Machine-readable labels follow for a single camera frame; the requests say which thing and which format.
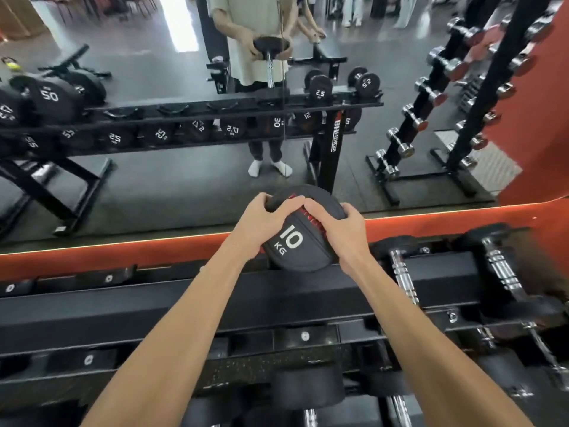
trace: gray floor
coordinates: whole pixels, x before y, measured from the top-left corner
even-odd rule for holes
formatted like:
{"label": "gray floor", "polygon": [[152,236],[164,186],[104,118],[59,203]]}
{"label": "gray floor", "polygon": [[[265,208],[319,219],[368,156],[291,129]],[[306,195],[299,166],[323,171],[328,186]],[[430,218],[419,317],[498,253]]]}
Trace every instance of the gray floor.
{"label": "gray floor", "polygon": [[[82,64],[113,72],[114,79],[106,85],[112,102],[160,97],[208,98],[215,89],[211,82],[205,82],[208,60],[196,7],[188,0],[157,3],[158,11],[149,19],[135,15],[126,22],[111,17],[98,23],[88,19],[84,12],[74,11],[74,20],[67,20],[67,26],[61,22],[55,6],[34,3],[52,35],[7,42],[0,46],[0,56],[14,57],[25,69],[33,71],[88,43],[91,49]],[[324,22],[320,7],[323,6],[317,5],[317,21],[339,40],[348,56],[348,62],[341,66],[338,83],[345,84],[349,71],[364,65],[380,76],[385,93],[385,106],[364,110],[356,128],[358,133],[345,137],[334,194],[361,212],[397,214],[399,210],[390,208],[381,195],[364,157],[386,147],[385,132],[400,125],[402,106],[416,97],[414,81],[430,71],[425,63],[426,54],[448,40],[445,24],[452,8],[431,10],[427,0],[419,0],[409,27],[401,30],[392,28],[393,18],[369,17],[362,27],[345,29],[337,21]],[[369,0],[366,9],[369,12]],[[296,36],[294,56],[310,54],[306,38]],[[292,88],[302,85],[306,70],[306,67],[291,68],[288,82]],[[459,117],[451,102],[437,108],[429,118],[430,131],[415,142],[416,155],[403,162],[401,169],[407,165],[431,167],[427,151],[443,146],[432,132],[452,128]],[[113,155],[117,169],[76,236],[234,223],[259,191],[272,193],[283,186],[306,182],[302,141],[286,141],[283,155],[294,170],[288,179],[278,175],[268,163],[258,179],[250,178],[246,170],[251,156],[244,144]],[[82,157],[77,161],[91,167],[102,159]],[[400,209],[469,202],[445,177],[396,184],[395,189],[402,197]],[[77,179],[67,173],[58,175],[50,184],[50,190],[67,203],[73,202],[80,188]],[[0,179],[0,192],[1,210],[17,194],[17,189]],[[492,197],[481,188],[477,200],[481,204],[468,206],[487,206]],[[50,239],[55,226],[56,219],[32,203],[3,243],[14,246],[21,241]]]}

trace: white pants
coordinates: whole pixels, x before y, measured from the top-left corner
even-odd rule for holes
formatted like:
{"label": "white pants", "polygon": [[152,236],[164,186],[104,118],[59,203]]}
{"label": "white pants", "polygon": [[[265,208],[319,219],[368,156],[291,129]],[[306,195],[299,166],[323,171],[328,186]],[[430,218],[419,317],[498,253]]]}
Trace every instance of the white pants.
{"label": "white pants", "polygon": [[352,5],[354,12],[353,20],[361,20],[364,17],[364,2],[362,0],[344,0],[344,9],[342,10],[344,22],[352,20]]}

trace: white sock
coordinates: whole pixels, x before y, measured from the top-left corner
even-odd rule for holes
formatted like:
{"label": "white sock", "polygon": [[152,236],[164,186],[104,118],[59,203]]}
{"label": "white sock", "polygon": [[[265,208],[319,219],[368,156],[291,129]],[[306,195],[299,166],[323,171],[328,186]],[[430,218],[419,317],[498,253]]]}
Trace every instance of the white sock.
{"label": "white sock", "polygon": [[249,166],[249,175],[253,178],[257,178],[259,176],[260,165],[263,163],[263,160],[253,160],[251,166]]}
{"label": "white sock", "polygon": [[278,162],[271,162],[271,164],[279,170],[282,176],[285,176],[286,178],[293,174],[293,169],[282,160],[279,160]]}

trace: beige t-shirt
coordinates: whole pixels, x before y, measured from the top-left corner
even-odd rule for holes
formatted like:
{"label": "beige t-shirt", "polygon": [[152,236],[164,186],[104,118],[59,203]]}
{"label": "beige t-shirt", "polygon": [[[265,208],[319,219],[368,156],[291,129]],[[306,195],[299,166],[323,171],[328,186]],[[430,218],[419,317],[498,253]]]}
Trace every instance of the beige t-shirt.
{"label": "beige t-shirt", "polygon": [[[215,9],[229,14],[233,23],[247,27],[262,35],[281,33],[280,0],[208,0],[210,16]],[[268,82],[266,61],[253,60],[248,51],[239,42],[228,37],[231,76],[242,85],[251,85],[255,81]],[[273,61],[273,81],[280,82],[288,70],[286,61]]]}

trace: weight bench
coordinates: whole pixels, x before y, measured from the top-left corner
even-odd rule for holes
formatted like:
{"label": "weight bench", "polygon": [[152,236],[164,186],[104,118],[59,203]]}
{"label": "weight bench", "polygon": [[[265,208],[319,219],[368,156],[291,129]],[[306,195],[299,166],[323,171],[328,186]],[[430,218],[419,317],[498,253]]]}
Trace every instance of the weight bench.
{"label": "weight bench", "polygon": [[319,43],[314,43],[311,58],[292,58],[291,64],[328,64],[328,77],[332,81],[338,79],[340,64],[348,58],[342,55],[338,41],[332,37],[326,37]]}

